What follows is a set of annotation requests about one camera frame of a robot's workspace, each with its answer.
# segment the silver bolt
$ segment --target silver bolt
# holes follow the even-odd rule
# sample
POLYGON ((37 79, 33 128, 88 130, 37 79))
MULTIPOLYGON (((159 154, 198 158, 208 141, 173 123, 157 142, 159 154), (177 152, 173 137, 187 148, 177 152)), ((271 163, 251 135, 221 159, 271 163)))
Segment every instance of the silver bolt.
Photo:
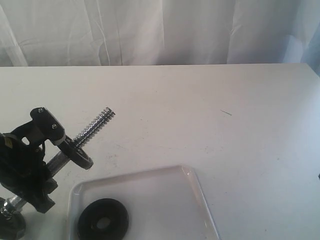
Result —
MULTIPOLYGON (((77 148, 83 147, 87 142, 89 142, 92 137, 99 132, 104 125, 106 125, 113 117, 115 113, 109 108, 106 107, 82 132, 79 133, 77 137, 73 139, 77 148)), ((64 155, 61 151, 59 151, 48 163, 47 168, 51 172, 52 177, 57 174, 68 162, 70 161, 66 155, 64 155)), ((16 211, 21 211, 22 207, 27 203, 21 197, 14 195, 9 198, 7 202, 14 203, 14 210, 6 208, 6 205, 2 206, 0 209, 0 213, 5 213, 6 215, 13 214, 16 211)))

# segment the black rubber disc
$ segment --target black rubber disc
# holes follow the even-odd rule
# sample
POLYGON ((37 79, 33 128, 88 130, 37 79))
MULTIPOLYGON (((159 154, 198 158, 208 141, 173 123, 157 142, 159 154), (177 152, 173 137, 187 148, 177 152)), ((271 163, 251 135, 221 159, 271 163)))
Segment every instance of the black rubber disc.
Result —
POLYGON ((94 201, 82 212, 77 232, 80 240, 122 240, 129 227, 125 206, 111 198, 94 201))

